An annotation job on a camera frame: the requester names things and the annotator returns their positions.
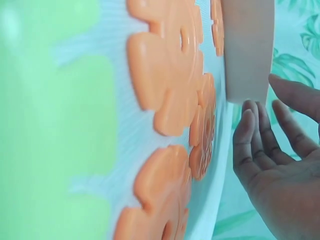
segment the light green background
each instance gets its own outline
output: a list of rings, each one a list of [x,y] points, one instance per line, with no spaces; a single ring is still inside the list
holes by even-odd
[[[99,18],[90,0],[0,2],[0,239],[103,239],[109,203],[71,177],[116,159],[113,72],[104,56],[57,67],[52,49]]]

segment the embossed flower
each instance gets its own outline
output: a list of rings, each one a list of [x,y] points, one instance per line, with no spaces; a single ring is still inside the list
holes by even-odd
[[[211,19],[215,52],[217,56],[222,56],[225,48],[225,30],[221,0],[211,0]]]
[[[132,16],[149,24],[149,32],[128,39],[133,87],[143,110],[153,110],[154,128],[180,136],[198,105],[197,82],[203,77],[200,9],[194,0],[127,0]]]
[[[188,153],[181,145],[159,148],[134,182],[141,207],[123,209],[114,240],[183,240],[191,195]]]
[[[212,156],[215,133],[216,90],[211,74],[204,75],[198,91],[199,103],[190,126],[189,144],[193,146],[189,157],[192,177],[201,180],[207,172]]]

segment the cardboard piece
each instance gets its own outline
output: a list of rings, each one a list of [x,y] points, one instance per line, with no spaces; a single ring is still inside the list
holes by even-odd
[[[271,72],[275,1],[222,0],[226,97],[266,103]]]

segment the finger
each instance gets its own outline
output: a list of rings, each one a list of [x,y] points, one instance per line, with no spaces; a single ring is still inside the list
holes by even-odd
[[[265,154],[277,165],[287,165],[294,162],[292,157],[281,151],[274,131],[271,129],[266,108],[260,102],[257,102],[256,105],[259,112],[259,131]]]
[[[262,170],[272,169],[276,166],[276,163],[271,160],[264,151],[264,146],[259,132],[259,112],[257,104],[254,101],[245,101],[242,106],[242,110],[245,111],[247,109],[250,109],[254,115],[254,131],[251,141],[253,161],[258,164]]]
[[[287,136],[292,149],[299,157],[305,158],[319,149],[319,145],[304,133],[286,105],[279,100],[275,100],[272,103],[272,107],[280,127]]]
[[[320,123],[320,91],[302,83],[288,81],[274,74],[269,82],[276,96],[290,108]]]
[[[250,109],[247,109],[243,112],[241,121],[233,134],[233,170],[247,191],[252,180],[261,173],[251,154],[254,124],[255,116]]]

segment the white textured surface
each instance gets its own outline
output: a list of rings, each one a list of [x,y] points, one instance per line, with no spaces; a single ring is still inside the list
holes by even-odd
[[[201,182],[192,183],[189,204],[190,217],[187,240],[211,239],[224,183],[227,150],[229,146],[232,106],[226,102],[224,59],[216,57],[210,19],[210,0],[198,0],[204,33],[200,49],[204,53],[204,72],[212,73],[217,92],[216,131],[213,156],[207,175]],[[84,54],[108,57],[114,67],[117,98],[117,162],[108,176],[86,176],[73,180],[72,192],[89,192],[104,197],[111,203],[110,224],[106,239],[113,237],[116,222],[125,206],[139,206],[133,195],[133,182],[145,160],[159,147],[182,144],[188,152],[189,129],[180,137],[164,137],[153,130],[152,111],[139,108],[127,64],[128,37],[148,30],[147,24],[133,19],[125,0],[101,0],[101,19],[90,31],[61,43],[54,51],[59,65]]]

